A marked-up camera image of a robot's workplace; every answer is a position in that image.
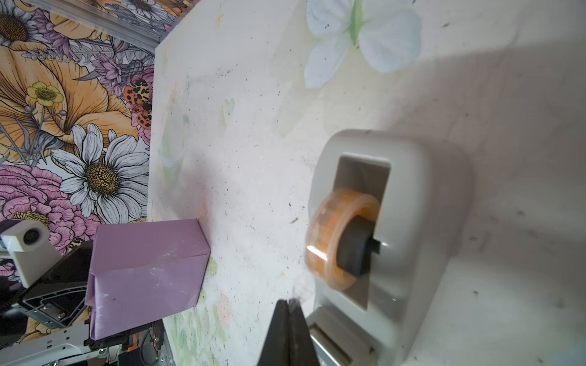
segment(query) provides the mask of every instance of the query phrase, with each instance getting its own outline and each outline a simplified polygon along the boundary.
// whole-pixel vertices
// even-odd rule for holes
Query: tape dispenser
[[[473,177],[455,145],[345,130],[326,144],[309,196],[309,332],[323,364],[400,365],[468,212]]]

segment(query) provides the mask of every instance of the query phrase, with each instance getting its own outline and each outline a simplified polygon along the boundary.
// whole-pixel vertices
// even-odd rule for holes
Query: orange flower
[[[90,27],[86,27],[55,13],[49,13],[49,19],[54,26],[53,30],[57,33],[61,33],[69,39],[99,38],[102,41],[106,41],[109,37],[106,33],[100,32],[99,30],[95,30]]]
[[[22,0],[14,0],[14,5],[16,5],[20,10],[25,11],[25,12],[33,12],[33,11],[39,9],[38,6],[31,5],[31,4],[24,2]]]
[[[124,103],[110,94],[98,80],[76,80],[88,74],[85,67],[75,62],[58,60],[32,60],[22,56],[27,50],[46,50],[40,43],[16,41],[10,46],[0,46],[0,123],[10,137],[0,135],[0,153],[8,155],[8,161],[18,163],[21,157],[6,146],[12,146],[10,140],[18,147],[23,146],[24,135],[16,119],[29,131],[33,139],[37,126],[27,110],[37,121],[42,120],[43,108],[46,118],[41,129],[64,142],[62,149],[78,153],[73,142],[71,128],[81,125],[83,128],[90,123],[99,127],[108,146],[108,130],[113,129],[118,135],[130,135],[138,139],[136,127],[131,125],[130,111]],[[49,94],[54,94],[51,106],[47,98],[51,95],[32,93],[36,87],[45,85]]]

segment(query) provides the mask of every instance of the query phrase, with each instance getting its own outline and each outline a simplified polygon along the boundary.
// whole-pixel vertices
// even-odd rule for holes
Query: tape roll
[[[307,230],[305,261],[311,272],[333,289],[352,286],[356,277],[336,264],[340,238],[353,218],[376,221],[379,209],[379,201],[370,194],[346,188],[333,191],[319,206]]]

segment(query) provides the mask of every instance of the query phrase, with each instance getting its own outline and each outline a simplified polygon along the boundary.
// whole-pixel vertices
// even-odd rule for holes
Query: white butterfly
[[[307,0],[307,24],[321,42],[305,65],[305,86],[321,88],[351,45],[379,73],[411,64],[421,51],[421,18],[409,0]]]

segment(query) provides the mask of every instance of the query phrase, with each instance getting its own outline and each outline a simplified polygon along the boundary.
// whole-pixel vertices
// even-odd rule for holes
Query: pink flower
[[[138,129],[138,136],[147,144],[148,146],[151,145],[151,130],[140,127]]]
[[[93,239],[102,222],[94,214],[83,217],[81,207],[61,192],[58,175],[28,165],[0,165],[0,220],[36,220],[51,231],[49,241],[61,253],[74,240]]]
[[[6,276],[10,281],[13,281],[11,277],[18,276],[16,266],[11,259],[0,259],[0,276]]]
[[[137,82],[140,81],[140,79],[143,79],[144,81],[146,81],[146,83],[148,84],[149,90],[152,92],[152,82],[155,79],[155,67],[154,66],[147,67],[141,75],[133,76],[132,79],[130,79],[130,81],[133,84],[136,84]]]
[[[126,86],[126,83],[122,82],[122,68],[116,61],[104,54],[99,54],[91,64],[98,73],[100,84],[120,98]]]
[[[70,59],[78,59],[77,55],[71,48],[69,38],[53,30],[54,24],[51,23],[48,12],[37,9],[32,16],[32,20],[35,22],[39,33],[49,42],[51,46],[55,47],[59,52],[63,53]]]

